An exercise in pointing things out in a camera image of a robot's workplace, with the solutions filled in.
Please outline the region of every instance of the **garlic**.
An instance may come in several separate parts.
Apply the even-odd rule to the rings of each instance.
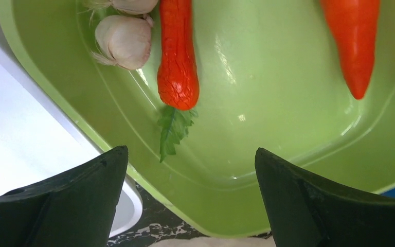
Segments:
[[[91,0],[87,3],[90,10],[97,10],[113,6],[113,8],[127,14],[139,15],[151,12],[158,0]]]
[[[146,20],[110,15],[101,20],[95,30],[102,54],[92,56],[104,65],[118,65],[126,69],[144,66],[151,53],[152,19]]]

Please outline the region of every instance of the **wrinkled red vegetable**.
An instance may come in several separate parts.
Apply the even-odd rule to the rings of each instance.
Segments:
[[[370,84],[380,0],[320,0],[337,43],[340,66],[355,99],[362,99]]]
[[[171,107],[186,111],[199,98],[199,81],[193,47],[192,0],[161,0],[161,65],[158,93]]]

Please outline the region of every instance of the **marble countertop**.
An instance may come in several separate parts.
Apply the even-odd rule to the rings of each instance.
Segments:
[[[141,219],[128,231],[110,238],[108,247],[148,247],[165,239],[205,236],[155,200],[141,186],[137,185],[137,190],[143,200]],[[254,237],[268,238],[271,235],[272,233],[268,232]]]

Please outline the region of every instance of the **orange carrot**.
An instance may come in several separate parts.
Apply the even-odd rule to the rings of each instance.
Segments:
[[[199,98],[199,81],[193,47],[192,0],[161,0],[161,65],[158,93],[178,110],[192,109]]]
[[[355,99],[362,99],[374,67],[380,0],[320,0],[337,43],[340,66]]]

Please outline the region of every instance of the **green tray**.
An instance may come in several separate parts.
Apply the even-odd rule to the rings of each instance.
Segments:
[[[152,55],[129,72],[97,64],[90,13],[74,0],[0,0],[0,22],[22,66],[104,151],[127,145],[129,175],[198,230],[268,231],[254,172],[258,147],[372,192],[395,186],[395,1],[382,0],[371,87],[350,95],[316,0],[196,0],[201,97],[190,136],[163,164]]]

